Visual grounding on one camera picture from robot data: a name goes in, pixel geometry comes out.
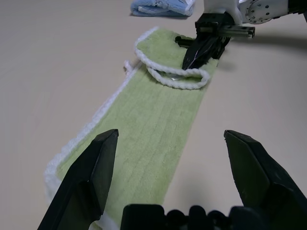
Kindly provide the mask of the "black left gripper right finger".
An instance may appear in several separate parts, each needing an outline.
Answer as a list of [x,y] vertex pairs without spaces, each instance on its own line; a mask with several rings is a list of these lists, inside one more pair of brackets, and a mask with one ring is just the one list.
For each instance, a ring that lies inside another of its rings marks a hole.
[[305,230],[307,198],[288,172],[252,137],[226,130],[224,138],[243,205],[261,209],[272,230]]

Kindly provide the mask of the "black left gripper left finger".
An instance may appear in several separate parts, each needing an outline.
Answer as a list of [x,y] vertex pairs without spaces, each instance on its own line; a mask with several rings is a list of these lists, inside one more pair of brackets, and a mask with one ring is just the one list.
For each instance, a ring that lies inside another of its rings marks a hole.
[[112,181],[119,132],[97,135],[68,169],[40,230],[87,230],[101,218]]

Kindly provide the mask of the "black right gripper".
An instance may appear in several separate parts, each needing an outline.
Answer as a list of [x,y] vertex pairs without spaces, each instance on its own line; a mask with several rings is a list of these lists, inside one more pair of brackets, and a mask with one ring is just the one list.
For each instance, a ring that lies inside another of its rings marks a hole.
[[175,43],[188,48],[182,69],[199,69],[211,58],[220,59],[232,38],[252,39],[255,27],[236,25],[228,13],[204,13],[196,22],[196,38],[175,37]]

